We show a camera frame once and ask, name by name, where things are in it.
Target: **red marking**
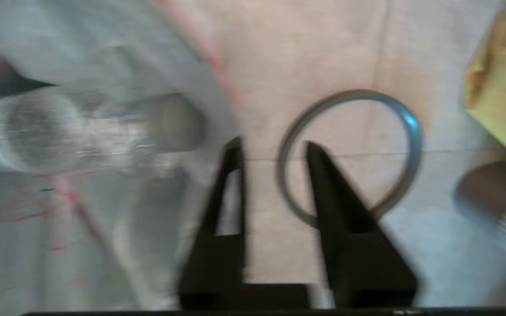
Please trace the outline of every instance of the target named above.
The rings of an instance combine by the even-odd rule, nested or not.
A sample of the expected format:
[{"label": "red marking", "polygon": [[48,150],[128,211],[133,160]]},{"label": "red marking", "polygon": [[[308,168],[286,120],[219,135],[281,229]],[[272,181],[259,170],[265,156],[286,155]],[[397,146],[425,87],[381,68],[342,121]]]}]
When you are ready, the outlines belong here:
[{"label": "red marking", "polygon": [[62,246],[53,246],[53,247],[50,247],[50,251],[62,251],[62,250],[66,250],[66,248],[68,248],[68,245],[67,244],[63,244]]},{"label": "red marking", "polygon": [[55,179],[53,179],[52,180],[52,182],[54,183],[53,186],[54,186],[54,188],[56,188],[55,193],[60,196],[63,196],[67,202],[69,202],[73,205],[76,205],[79,202],[79,194],[78,194],[78,192],[74,192],[72,190],[69,190],[70,188],[73,187],[73,185],[72,185],[72,177],[73,176],[65,175],[62,177],[64,178],[64,182],[65,182],[65,186],[66,186],[67,190],[61,190],[60,187],[62,185],[60,185],[60,183],[57,183],[55,181]]},{"label": "red marking", "polygon": [[199,29],[193,24],[191,19],[185,14],[184,9],[180,8],[178,4],[175,4],[172,0],[157,0],[159,6],[161,6],[167,13],[169,13],[175,19],[175,22],[183,29],[183,31],[195,42],[196,47],[202,52],[205,61],[210,66],[214,77],[217,79],[222,87],[223,92],[228,98],[229,103],[239,104],[239,96],[237,91],[234,90],[229,84],[229,80],[225,76],[225,70],[222,62],[216,56],[216,54],[210,49],[209,44],[205,40],[205,36],[202,36]]},{"label": "red marking", "polygon": [[69,282],[69,286],[71,287],[80,287],[85,284],[85,279],[83,278],[76,278]]},{"label": "red marking", "polygon": [[104,244],[104,238],[101,234],[101,232],[96,228],[96,226],[91,221],[91,218],[89,217],[89,214],[87,214],[87,211],[83,206],[79,205],[77,208],[77,213],[79,217],[81,218],[81,221],[83,224],[85,224],[87,231],[89,234],[95,238],[99,243]]},{"label": "red marking", "polygon": [[[20,207],[28,205],[32,206],[33,208],[37,208],[40,210],[40,212],[23,216],[18,216],[15,214],[15,212],[19,210]],[[40,194],[34,195],[29,190],[25,190],[25,181],[23,180],[17,184],[16,194],[11,200],[8,210],[3,213],[2,220],[6,222],[21,222],[23,220],[46,216],[50,214],[51,211],[52,210],[46,210],[46,206],[40,200]]]},{"label": "red marking", "polygon": [[48,180],[48,181],[52,180],[52,175],[50,175],[50,174],[38,174],[35,177],[36,178],[41,178],[41,179],[44,179],[44,180]]}]

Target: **metal part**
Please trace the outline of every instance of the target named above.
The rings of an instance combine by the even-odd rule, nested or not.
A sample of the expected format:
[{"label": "metal part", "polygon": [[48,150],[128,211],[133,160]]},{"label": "metal part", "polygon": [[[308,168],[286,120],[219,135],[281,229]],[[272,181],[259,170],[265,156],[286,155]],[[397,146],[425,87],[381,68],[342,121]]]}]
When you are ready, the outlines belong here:
[{"label": "metal part", "polygon": [[495,234],[506,250],[506,162],[470,170],[454,191],[454,201],[462,214]]},{"label": "metal part", "polygon": [[[307,160],[327,281],[337,308],[410,306],[416,279],[331,159],[310,144]],[[228,175],[239,170],[239,233],[215,236]],[[244,284],[246,192],[238,139],[227,145],[216,184],[179,283],[187,310],[307,309],[305,284]]]},{"label": "metal part", "polygon": [[54,86],[7,95],[14,83],[6,85],[0,84],[0,170],[72,170],[84,144],[76,105]]}]

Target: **red line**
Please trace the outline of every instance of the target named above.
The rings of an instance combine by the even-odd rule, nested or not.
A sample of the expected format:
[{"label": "red line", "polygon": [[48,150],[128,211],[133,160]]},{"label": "red line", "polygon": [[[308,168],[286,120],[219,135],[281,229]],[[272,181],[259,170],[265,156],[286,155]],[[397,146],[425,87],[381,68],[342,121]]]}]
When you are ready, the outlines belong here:
[{"label": "red line", "polygon": [[183,29],[184,32],[195,42],[197,48],[202,52],[205,61],[212,69],[212,72],[222,87],[223,92],[225,93],[229,103],[237,105],[239,104],[239,96],[237,94],[237,90],[234,90],[229,84],[229,80],[225,76],[225,70],[222,62],[216,56],[214,52],[209,49],[209,46],[206,44],[204,40],[205,37],[201,35],[199,29],[193,24],[191,19],[185,15],[183,9],[181,9],[178,4],[175,4],[171,0],[157,0],[159,6],[161,6],[167,13],[169,13],[175,21],[179,24],[179,26]]},{"label": "red line", "polygon": [[8,222],[11,222],[11,223],[16,223],[16,222],[22,222],[23,220],[28,220],[28,219],[33,219],[33,218],[37,218],[37,217],[41,217],[41,216],[47,216],[49,215],[54,209],[51,208],[50,210],[46,210],[44,212],[39,212],[39,213],[36,213],[36,214],[31,214],[31,215],[25,215],[25,216],[21,216],[21,217],[16,217],[16,218],[8,218],[7,221]]},{"label": "red line", "polygon": [[50,174],[38,174],[36,175],[36,178],[41,178],[48,181],[52,180],[52,176]]},{"label": "red line", "polygon": [[60,191],[60,190],[55,190],[54,192],[56,192],[56,194],[60,195],[60,196],[63,196],[64,198],[66,198],[66,200],[72,204],[77,204],[78,200],[79,200],[79,196],[77,194],[77,192],[71,192],[71,191]]},{"label": "red line", "polygon": [[66,248],[68,248],[68,246],[66,244],[63,246],[53,246],[53,247],[50,247],[50,251],[62,251],[62,250],[65,250]]},{"label": "red line", "polygon": [[85,224],[87,230],[89,231],[89,234],[95,240],[97,240],[98,242],[100,242],[101,244],[104,243],[104,238],[103,238],[101,232],[93,224],[93,222],[91,221],[91,218],[90,218],[89,214],[87,214],[87,211],[85,210],[85,208],[83,208],[83,206],[79,205],[76,208],[76,210],[78,212],[79,217],[81,218],[81,221]]},{"label": "red line", "polygon": [[73,279],[69,282],[69,286],[71,287],[83,286],[83,284],[85,284],[85,280],[81,277]]}]

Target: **metal ring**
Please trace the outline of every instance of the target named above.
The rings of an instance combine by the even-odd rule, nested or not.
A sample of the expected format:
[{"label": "metal ring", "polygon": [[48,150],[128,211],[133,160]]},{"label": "metal ring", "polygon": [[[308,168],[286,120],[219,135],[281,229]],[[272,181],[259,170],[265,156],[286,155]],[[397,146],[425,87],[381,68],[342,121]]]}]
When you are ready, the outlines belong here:
[{"label": "metal ring", "polygon": [[293,144],[296,142],[299,134],[306,128],[311,121],[320,115],[322,112],[345,102],[357,100],[372,100],[385,104],[388,108],[393,110],[401,119],[403,127],[406,132],[408,141],[409,154],[405,162],[403,174],[398,179],[397,184],[386,194],[384,198],[376,206],[371,208],[370,212],[376,218],[381,217],[383,214],[393,208],[407,193],[419,169],[421,160],[422,144],[421,144],[421,131],[419,122],[410,110],[402,103],[373,90],[350,90],[339,92],[332,96],[326,97],[323,100],[310,106],[295,122],[289,127],[285,137],[281,141],[276,167],[277,185],[280,189],[285,201],[289,205],[294,214],[309,226],[316,226],[315,216],[302,210],[301,206],[294,200],[287,184],[286,184],[286,163],[289,154],[292,150]]}]

